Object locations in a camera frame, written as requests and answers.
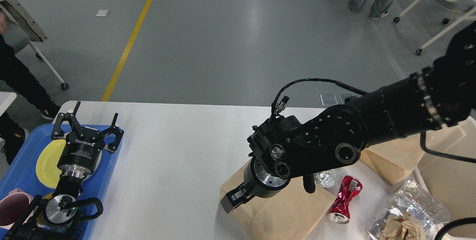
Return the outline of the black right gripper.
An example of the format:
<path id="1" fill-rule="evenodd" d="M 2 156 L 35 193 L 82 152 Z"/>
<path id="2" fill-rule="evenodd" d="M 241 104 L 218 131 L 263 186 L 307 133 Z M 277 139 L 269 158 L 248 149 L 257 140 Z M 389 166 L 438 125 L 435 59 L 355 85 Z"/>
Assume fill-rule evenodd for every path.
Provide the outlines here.
<path id="1" fill-rule="evenodd" d="M 228 214 L 238 206 L 248 203 L 255 196 L 270 198 L 276 195 L 289 183 L 290 179 L 281 179 L 269 174 L 256 157 L 252 157 L 244 171 L 244 182 L 227 192 L 220 204 Z"/>

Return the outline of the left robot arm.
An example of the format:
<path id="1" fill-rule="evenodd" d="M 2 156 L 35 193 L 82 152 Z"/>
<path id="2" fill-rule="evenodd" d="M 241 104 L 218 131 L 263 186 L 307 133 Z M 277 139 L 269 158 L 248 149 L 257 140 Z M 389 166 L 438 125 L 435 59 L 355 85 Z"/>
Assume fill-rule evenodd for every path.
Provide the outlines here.
<path id="1" fill-rule="evenodd" d="M 112 124 L 81 125 L 73 112 L 31 132 L 1 181 L 1 239 L 86 240 L 124 135 Z"/>

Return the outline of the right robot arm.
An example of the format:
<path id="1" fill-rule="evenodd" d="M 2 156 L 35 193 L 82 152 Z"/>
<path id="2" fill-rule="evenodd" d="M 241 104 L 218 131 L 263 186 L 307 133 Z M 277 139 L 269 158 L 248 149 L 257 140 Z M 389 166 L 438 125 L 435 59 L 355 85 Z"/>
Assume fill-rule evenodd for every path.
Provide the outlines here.
<path id="1" fill-rule="evenodd" d="M 269 118 L 253 126 L 251 162 L 243 183 L 221 199 L 224 210 L 229 213 L 253 197 L 270 198 L 297 177 L 313 193 L 313 174 L 356 163 L 366 147 L 466 120 L 475 109 L 475 38 L 471 23 L 432 66 L 371 93 L 337 81 L 358 97 L 303 124 L 280 114 L 288 97 L 275 99 Z"/>

